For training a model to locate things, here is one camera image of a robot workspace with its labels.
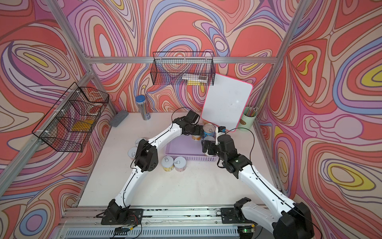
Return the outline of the small can orange label front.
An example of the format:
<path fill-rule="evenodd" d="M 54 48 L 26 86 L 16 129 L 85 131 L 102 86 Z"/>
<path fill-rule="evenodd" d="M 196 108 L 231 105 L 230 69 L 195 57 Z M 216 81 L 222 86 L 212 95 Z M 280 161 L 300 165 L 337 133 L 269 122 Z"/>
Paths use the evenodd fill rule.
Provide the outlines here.
<path fill-rule="evenodd" d="M 201 135 L 192 135 L 192 139 L 194 141 L 200 141 L 200 140 L 202 140 L 202 136 Z"/>

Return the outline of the blue Progresso soup can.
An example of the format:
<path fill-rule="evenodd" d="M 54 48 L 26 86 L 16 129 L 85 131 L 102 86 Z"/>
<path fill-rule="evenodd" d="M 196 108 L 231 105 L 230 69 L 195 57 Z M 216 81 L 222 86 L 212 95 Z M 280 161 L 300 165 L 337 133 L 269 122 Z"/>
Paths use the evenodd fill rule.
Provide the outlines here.
<path fill-rule="evenodd" d="M 206 138 L 206 137 L 215 138 L 215 131 L 216 131 L 215 125 L 211 123 L 205 123 L 203 125 L 203 138 Z"/>

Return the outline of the purple plastic basket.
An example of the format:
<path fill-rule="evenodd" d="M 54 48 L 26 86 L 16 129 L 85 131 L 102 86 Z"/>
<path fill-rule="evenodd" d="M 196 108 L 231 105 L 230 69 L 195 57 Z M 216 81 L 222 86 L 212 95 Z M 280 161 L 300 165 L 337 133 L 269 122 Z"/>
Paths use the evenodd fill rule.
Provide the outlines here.
<path fill-rule="evenodd" d="M 195 141 L 191 136 L 182 134 L 167 144 L 165 153 L 173 158 L 183 157 L 188 161 L 215 162 L 217 156 L 206 156 L 202 152 L 201 142 L 201 140 Z"/>

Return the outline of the small can pink label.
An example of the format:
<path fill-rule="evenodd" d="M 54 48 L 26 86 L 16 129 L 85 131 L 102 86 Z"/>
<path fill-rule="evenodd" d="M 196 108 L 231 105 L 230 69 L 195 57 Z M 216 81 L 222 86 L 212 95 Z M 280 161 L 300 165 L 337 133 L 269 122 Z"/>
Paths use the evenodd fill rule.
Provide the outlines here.
<path fill-rule="evenodd" d="M 179 156 L 174 159 L 174 167 L 178 172 L 183 172 L 187 168 L 187 161 L 184 157 Z"/>

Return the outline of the small can yellow label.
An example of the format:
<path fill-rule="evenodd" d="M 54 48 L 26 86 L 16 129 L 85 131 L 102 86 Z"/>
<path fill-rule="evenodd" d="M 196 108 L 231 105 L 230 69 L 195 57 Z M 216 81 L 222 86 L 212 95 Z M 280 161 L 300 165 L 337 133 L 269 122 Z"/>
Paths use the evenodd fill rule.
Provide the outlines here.
<path fill-rule="evenodd" d="M 161 165 L 166 172 L 170 172 L 174 169 L 174 159 L 171 156 L 165 156 L 161 160 Z"/>

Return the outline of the small can white plastic lid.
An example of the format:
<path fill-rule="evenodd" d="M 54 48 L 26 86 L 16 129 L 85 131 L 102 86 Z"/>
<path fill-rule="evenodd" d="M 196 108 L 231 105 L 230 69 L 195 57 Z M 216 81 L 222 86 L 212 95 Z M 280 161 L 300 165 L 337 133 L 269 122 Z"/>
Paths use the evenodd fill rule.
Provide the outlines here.
<path fill-rule="evenodd" d="M 208 140 L 208 141 L 213 141 L 213 142 L 215 142 L 215 138 L 214 138 L 213 136 L 210 136 L 210 135 L 206 136 L 206 137 L 204 138 L 204 140 Z"/>

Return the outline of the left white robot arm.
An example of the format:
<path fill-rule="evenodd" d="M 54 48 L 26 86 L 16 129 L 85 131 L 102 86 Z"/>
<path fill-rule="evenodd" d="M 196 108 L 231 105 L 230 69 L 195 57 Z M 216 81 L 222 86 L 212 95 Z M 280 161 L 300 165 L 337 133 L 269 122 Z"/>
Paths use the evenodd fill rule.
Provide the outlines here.
<path fill-rule="evenodd" d="M 185 116 L 173 119 L 171 124 L 155 137 L 142 139 L 131 165 L 132 172 L 125 185 L 112 199 L 107 209 L 96 215 L 102 225 L 123 225 L 138 222 L 138 216 L 130 212 L 132 199 L 138 187 L 159 163 L 158 151 L 181 135 L 202 136 L 203 127 L 198 124 L 200 115 L 190 110 Z"/>

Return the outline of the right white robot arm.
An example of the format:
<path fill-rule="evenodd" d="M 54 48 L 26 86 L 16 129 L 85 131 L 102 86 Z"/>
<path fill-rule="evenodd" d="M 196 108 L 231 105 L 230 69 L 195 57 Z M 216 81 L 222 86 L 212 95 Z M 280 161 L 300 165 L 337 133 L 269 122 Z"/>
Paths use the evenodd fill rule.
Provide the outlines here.
<path fill-rule="evenodd" d="M 273 234 L 275 239 L 312 239 L 315 235 L 312 216 L 304 203 L 296 203 L 285 196 L 253 166 L 251 160 L 239 154 L 231 136 L 220 135 L 216 141 L 203 140 L 202 151 L 215 155 L 222 166 L 246 184 L 265 203 L 261 208 L 250 199 L 236 202 L 239 220 L 252 221 Z"/>

